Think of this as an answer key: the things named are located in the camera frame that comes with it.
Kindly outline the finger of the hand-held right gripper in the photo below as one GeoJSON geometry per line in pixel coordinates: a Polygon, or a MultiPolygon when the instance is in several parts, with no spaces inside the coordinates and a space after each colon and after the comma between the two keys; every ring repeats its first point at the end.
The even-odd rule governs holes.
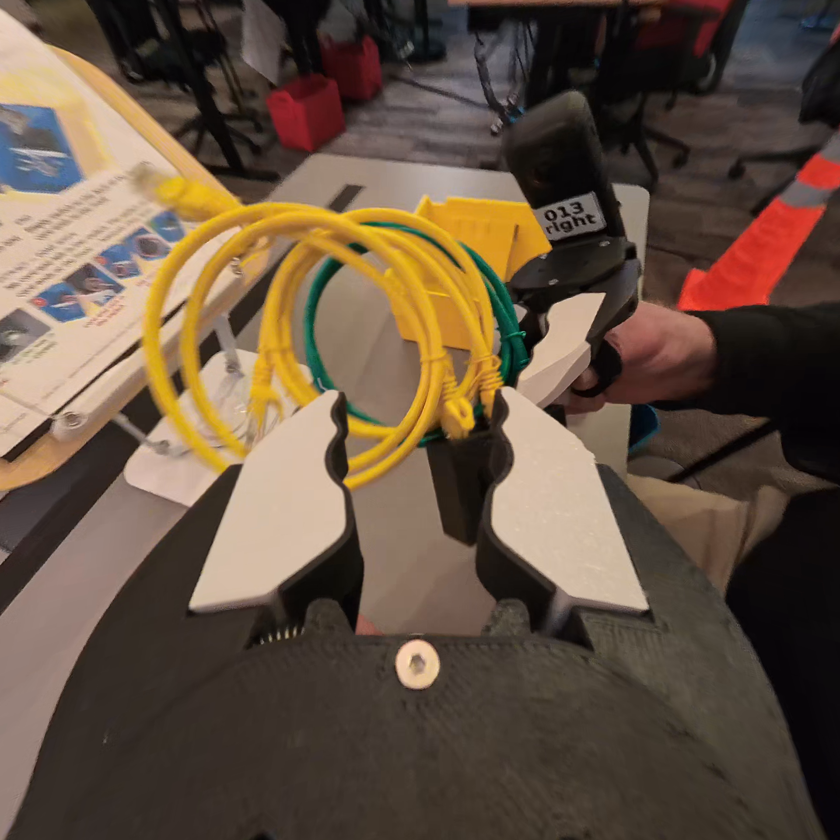
{"type": "Polygon", "coordinates": [[[545,316],[546,332],[518,377],[517,392],[540,409],[566,401],[572,384],[590,366],[589,331],[604,292],[586,292],[554,303],[545,316]]]}

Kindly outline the person's right hand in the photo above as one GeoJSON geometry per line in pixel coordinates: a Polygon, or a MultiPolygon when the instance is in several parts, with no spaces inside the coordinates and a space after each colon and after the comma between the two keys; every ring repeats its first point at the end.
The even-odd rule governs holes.
{"type": "Polygon", "coordinates": [[[622,372],[599,395],[570,395],[571,414],[595,413],[607,404],[682,402],[711,388],[717,345],[708,325],[686,312],[642,302],[604,343],[620,357],[622,372]]]}

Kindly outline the person's black jacket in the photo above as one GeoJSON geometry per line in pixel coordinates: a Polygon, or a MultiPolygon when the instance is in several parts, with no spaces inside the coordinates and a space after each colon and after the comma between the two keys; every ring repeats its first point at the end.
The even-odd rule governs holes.
{"type": "Polygon", "coordinates": [[[839,491],[794,497],[726,600],[778,698],[825,835],[839,838],[839,491]]]}

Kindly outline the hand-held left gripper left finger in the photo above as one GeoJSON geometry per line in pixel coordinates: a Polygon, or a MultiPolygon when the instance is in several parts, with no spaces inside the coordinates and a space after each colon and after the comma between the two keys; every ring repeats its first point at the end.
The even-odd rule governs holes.
{"type": "Polygon", "coordinates": [[[265,607],[302,617],[318,599],[358,615],[364,580],[346,401],[321,394],[264,437],[236,482],[195,585],[193,613],[265,607]]]}

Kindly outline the black network switch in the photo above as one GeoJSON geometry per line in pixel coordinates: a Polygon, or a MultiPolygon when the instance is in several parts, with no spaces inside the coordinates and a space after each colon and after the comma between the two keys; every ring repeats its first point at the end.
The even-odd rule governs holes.
{"type": "Polygon", "coordinates": [[[444,534],[476,546],[487,494],[498,477],[497,436],[480,426],[468,437],[442,437],[425,447],[444,534]]]}

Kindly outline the red storage bin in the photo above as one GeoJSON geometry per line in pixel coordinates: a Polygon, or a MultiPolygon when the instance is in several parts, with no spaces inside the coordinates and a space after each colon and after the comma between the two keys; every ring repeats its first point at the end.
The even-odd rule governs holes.
{"type": "Polygon", "coordinates": [[[274,89],[266,107],[279,145],[288,150],[316,152],[346,130],[339,87],[321,74],[274,89]]]}
{"type": "Polygon", "coordinates": [[[321,40],[323,74],[335,81],[342,99],[368,102],[383,88],[382,63],[374,39],[364,35],[353,41],[321,40]]]}

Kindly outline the person's right forearm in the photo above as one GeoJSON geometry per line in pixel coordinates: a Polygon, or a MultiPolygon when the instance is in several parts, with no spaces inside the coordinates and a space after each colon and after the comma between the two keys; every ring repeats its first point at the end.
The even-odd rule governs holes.
{"type": "Polygon", "coordinates": [[[785,460],[839,482],[839,304],[693,311],[709,328],[709,386],[687,406],[762,417],[779,431],[785,460]]]}

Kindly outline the black office chair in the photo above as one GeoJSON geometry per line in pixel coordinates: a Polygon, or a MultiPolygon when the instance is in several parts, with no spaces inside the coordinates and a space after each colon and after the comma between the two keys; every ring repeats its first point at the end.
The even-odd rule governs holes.
{"type": "Polygon", "coordinates": [[[748,164],[788,163],[793,175],[765,194],[752,208],[756,223],[781,235],[807,239],[819,224],[839,187],[839,44],[836,29],[801,84],[799,123],[820,123],[832,130],[822,145],[744,154],[732,163],[728,178],[738,180],[748,164]]]}

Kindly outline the red office chair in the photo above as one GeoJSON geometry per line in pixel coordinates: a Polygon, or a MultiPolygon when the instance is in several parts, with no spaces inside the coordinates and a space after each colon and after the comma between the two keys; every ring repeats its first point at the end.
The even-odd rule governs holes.
{"type": "Polygon", "coordinates": [[[668,95],[665,107],[671,110],[680,96],[704,98],[714,93],[748,5],[748,1],[666,2],[658,20],[639,29],[622,78],[637,108],[620,146],[623,154],[636,151],[651,191],[658,185],[659,171],[648,142],[672,149],[675,169],[686,165],[690,147],[647,123],[648,100],[668,95]]]}

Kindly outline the instruction sheet on stand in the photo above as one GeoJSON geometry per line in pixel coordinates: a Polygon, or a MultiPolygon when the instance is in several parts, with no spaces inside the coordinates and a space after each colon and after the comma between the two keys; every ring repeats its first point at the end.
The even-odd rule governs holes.
{"type": "MultiPolygon", "coordinates": [[[[175,140],[128,92],[92,63],[67,50],[50,50],[84,84],[112,107],[135,132],[143,136],[176,170],[189,180],[226,193],[223,184],[175,140]]],[[[232,314],[237,305],[256,289],[259,277],[268,268],[270,248],[265,246],[245,258],[243,268],[212,293],[200,320],[202,330],[209,329],[216,316],[232,314]]],[[[30,444],[12,461],[1,461],[1,490],[26,487],[63,466],[80,451],[147,385],[142,350],[134,350],[107,369],[80,394],[93,398],[93,408],[83,413],[80,425],[65,428],[58,422],[58,432],[48,431],[30,444]]]]}

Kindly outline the yellow plastic bin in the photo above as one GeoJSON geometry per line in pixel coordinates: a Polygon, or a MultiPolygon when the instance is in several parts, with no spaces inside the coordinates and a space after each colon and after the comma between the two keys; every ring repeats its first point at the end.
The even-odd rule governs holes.
{"type": "MultiPolygon", "coordinates": [[[[477,252],[504,283],[531,259],[547,254],[551,248],[525,202],[451,196],[436,203],[424,196],[414,213],[396,214],[394,221],[410,228],[417,227],[419,218],[441,228],[464,248],[477,252]]],[[[444,347],[469,350],[469,332],[449,294],[427,269],[417,270],[437,315],[444,347]]]]}

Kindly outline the white document stand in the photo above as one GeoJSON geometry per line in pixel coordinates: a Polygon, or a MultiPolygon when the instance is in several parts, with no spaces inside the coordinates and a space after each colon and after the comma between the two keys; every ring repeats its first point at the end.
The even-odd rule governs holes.
{"type": "MultiPolygon", "coordinates": [[[[95,422],[146,382],[141,328],[144,305],[167,252],[145,259],[126,244],[91,258],[58,285],[40,292],[44,311],[61,326],[49,357],[44,403],[62,400],[52,435],[80,441],[95,422]]],[[[208,398],[241,441],[251,443],[248,404],[257,353],[240,350],[226,316],[213,321],[219,351],[201,369],[208,398]]],[[[169,419],[162,419],[129,459],[132,487],[184,505],[195,503],[215,473],[195,455],[169,419]]]]}

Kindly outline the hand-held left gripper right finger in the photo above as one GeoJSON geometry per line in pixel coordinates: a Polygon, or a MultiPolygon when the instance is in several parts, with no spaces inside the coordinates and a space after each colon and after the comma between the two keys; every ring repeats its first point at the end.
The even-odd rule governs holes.
{"type": "Polygon", "coordinates": [[[577,607],[642,616],[649,603],[592,453],[518,391],[496,393],[476,573],[559,636],[577,607]]]}

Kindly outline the white paper sheet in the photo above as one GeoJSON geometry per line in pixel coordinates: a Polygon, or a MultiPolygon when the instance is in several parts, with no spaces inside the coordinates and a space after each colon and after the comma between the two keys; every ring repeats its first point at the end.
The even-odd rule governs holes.
{"type": "Polygon", "coordinates": [[[266,2],[243,1],[241,56],[272,87],[280,80],[286,35],[285,24],[266,2]]]}

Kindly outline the person's leg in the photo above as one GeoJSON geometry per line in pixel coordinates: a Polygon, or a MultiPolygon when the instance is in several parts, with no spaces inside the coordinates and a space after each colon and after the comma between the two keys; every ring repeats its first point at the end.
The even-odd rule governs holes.
{"type": "Polygon", "coordinates": [[[720,593],[747,554],[781,524],[791,501],[772,486],[735,500],[653,477],[627,475],[626,483],[720,593]]]}

